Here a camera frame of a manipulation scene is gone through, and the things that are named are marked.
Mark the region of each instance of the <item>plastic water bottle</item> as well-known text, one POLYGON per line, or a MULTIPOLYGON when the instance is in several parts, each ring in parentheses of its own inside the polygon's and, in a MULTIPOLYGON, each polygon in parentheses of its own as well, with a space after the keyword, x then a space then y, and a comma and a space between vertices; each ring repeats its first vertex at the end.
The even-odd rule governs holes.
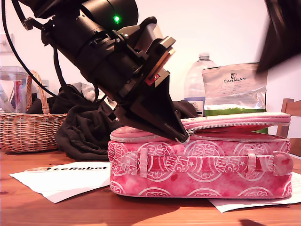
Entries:
POLYGON ((189 69, 184 84, 184 99, 193 104, 198 116, 205 116, 205 88, 202 70, 216 67, 216 64, 209 59, 209 53, 200 53, 199 60, 189 69))

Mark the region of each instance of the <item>wooden chair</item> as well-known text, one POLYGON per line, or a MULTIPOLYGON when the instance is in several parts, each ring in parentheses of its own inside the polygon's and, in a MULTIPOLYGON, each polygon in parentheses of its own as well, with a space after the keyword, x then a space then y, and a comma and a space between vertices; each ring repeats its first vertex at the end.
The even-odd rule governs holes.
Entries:
MULTIPOLYGON (((293 99, 283 99, 281 112, 290 114, 291 116, 301 116, 301 100, 295 101, 293 99)), ((278 126, 277 135, 287 138, 289 126, 278 126)), ((301 156, 301 138, 291 138, 291 154, 301 156)))

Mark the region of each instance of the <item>pink case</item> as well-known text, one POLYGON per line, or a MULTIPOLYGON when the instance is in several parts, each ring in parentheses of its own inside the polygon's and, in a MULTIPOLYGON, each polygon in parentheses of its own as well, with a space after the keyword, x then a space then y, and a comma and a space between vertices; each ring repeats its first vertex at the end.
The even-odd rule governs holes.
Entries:
POLYGON ((127 196, 283 198, 292 192, 289 139, 252 132, 285 113, 184 119, 184 144, 131 127, 111 133, 111 190, 127 196))

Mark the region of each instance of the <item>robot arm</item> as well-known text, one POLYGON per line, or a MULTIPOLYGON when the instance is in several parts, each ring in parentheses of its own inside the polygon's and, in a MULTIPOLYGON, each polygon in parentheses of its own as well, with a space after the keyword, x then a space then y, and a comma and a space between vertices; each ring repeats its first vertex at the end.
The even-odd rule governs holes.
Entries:
MULTIPOLYGON (((169 95, 163 66, 174 53, 172 37, 156 39, 154 17, 138 22, 135 0, 21 0, 41 25, 42 41, 62 52, 88 82, 117 102, 113 120, 171 140, 188 134, 169 95)), ((28 29, 34 19, 23 20, 28 29)))

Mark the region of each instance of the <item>case lid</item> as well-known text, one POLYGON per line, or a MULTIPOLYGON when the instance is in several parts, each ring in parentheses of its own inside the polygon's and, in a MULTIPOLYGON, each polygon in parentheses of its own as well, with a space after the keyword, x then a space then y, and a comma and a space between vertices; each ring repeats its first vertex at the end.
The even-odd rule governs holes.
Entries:
MULTIPOLYGON (((291 116, 286 113, 263 112, 198 117, 182 119, 181 122, 187 131, 251 132, 269 126, 289 125, 290 120, 291 116)), ((116 140, 115 138, 140 138, 153 135, 154 134, 140 129, 125 126, 114 130, 111 133, 111 139, 116 140)))

